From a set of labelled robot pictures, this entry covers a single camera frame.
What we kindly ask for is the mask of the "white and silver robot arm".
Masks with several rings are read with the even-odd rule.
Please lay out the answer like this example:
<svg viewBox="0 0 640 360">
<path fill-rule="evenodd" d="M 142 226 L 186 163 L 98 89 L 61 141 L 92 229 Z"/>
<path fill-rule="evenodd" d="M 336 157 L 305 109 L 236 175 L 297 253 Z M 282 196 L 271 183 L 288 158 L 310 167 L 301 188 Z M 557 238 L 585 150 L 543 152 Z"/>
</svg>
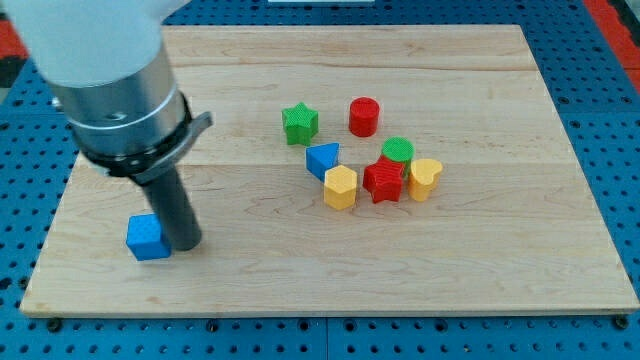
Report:
<svg viewBox="0 0 640 360">
<path fill-rule="evenodd" d="M 192 118 L 163 42 L 189 0 L 5 0 L 83 155 L 139 185 L 172 173 L 209 114 Z"/>
</svg>

